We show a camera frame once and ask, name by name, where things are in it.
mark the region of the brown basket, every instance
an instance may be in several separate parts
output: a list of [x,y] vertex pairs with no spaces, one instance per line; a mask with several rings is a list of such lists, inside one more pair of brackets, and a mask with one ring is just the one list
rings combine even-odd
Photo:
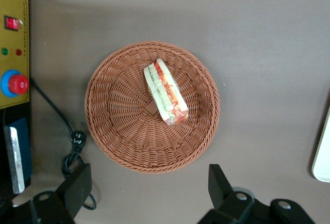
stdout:
[[[161,58],[189,107],[188,121],[167,126],[148,90],[143,68]],[[220,102],[213,78],[188,51],[163,42],[126,46],[106,58],[89,81],[89,130],[99,148],[129,169],[162,173],[199,157],[218,126]]]

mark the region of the basket rim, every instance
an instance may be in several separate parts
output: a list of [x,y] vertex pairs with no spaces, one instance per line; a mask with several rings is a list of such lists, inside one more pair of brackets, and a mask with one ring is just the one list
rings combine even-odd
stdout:
[[[141,47],[141,46],[148,46],[148,47],[151,47],[151,48],[153,46],[158,47],[158,48],[163,47],[164,50],[165,49],[172,50],[172,51],[174,50],[174,51],[180,53],[180,57],[184,57],[184,59],[186,61],[191,62],[191,60],[189,58],[187,58],[187,56],[186,56],[186,55],[189,55],[189,57],[194,59],[194,63],[191,63],[191,64],[193,64],[195,69],[202,76],[203,80],[205,80],[205,82],[207,83],[207,87],[209,88],[209,91],[212,93],[211,100],[212,100],[212,109],[213,109],[213,111],[212,111],[212,117],[211,117],[211,124],[210,124],[210,127],[209,127],[208,131],[207,131],[207,135],[205,136],[205,138],[203,139],[201,144],[199,144],[198,148],[196,149],[197,152],[192,152],[191,154],[186,156],[181,161],[178,161],[178,162],[170,164],[170,165],[159,166],[159,167],[142,167],[142,166],[139,166],[139,165],[133,165],[133,164],[125,161],[124,159],[116,156],[115,154],[111,153],[109,150],[107,150],[106,147],[102,145],[102,139],[101,139],[100,135],[96,135],[91,131],[91,130],[97,129],[97,127],[95,127],[95,123],[93,122],[93,118],[91,117],[91,111],[90,111],[90,108],[91,108],[91,106],[90,106],[91,89],[93,87],[94,81],[97,79],[97,73],[102,68],[104,68],[104,66],[106,66],[106,64],[109,63],[111,61],[111,59],[115,58],[119,54],[127,53],[127,51],[129,51],[129,50],[133,50],[134,48],[136,49],[136,47]],[[183,166],[186,166],[189,163],[191,163],[192,161],[194,161],[196,158],[201,156],[201,154],[207,149],[208,145],[211,143],[211,141],[212,141],[212,139],[213,139],[213,137],[216,133],[216,129],[217,129],[217,126],[218,126],[218,123],[219,123],[219,116],[220,116],[219,93],[218,93],[218,89],[216,87],[216,84],[214,82],[214,79],[210,75],[209,71],[189,51],[187,51],[185,49],[182,49],[181,47],[178,47],[176,45],[172,45],[170,43],[165,43],[165,42],[161,42],[161,41],[137,42],[137,43],[127,45],[127,46],[111,53],[95,69],[94,73],[92,74],[92,76],[89,80],[88,87],[87,87],[87,90],[86,90],[86,95],[85,95],[85,117],[86,117],[86,121],[87,121],[87,125],[88,125],[88,129],[90,131],[90,134],[91,134],[92,138],[94,139],[94,141],[96,142],[97,146],[108,157],[110,157],[112,160],[114,160],[116,163],[118,163],[118,164],[120,164],[120,165],[122,165],[122,166],[124,166],[128,169],[138,171],[138,172],[145,172],[145,173],[169,172],[169,171],[179,169]]]

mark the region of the red emergency stop button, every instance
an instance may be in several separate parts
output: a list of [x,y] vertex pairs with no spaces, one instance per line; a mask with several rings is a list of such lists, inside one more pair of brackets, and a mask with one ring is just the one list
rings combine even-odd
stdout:
[[29,89],[29,80],[21,74],[14,74],[8,82],[9,91],[13,94],[24,94]]

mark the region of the red switch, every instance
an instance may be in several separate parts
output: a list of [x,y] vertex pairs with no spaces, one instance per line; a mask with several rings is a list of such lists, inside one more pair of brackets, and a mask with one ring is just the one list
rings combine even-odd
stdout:
[[6,17],[6,29],[19,30],[19,20],[11,17]]
[[24,94],[29,89],[29,80],[21,74],[14,74],[8,82],[9,91],[13,94]]

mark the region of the green indicator light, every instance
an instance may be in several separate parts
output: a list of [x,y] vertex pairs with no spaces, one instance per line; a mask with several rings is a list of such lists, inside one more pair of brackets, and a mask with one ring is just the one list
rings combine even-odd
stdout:
[[3,54],[3,55],[8,55],[8,53],[9,53],[9,51],[8,51],[8,49],[6,49],[5,47],[1,50],[1,53]]

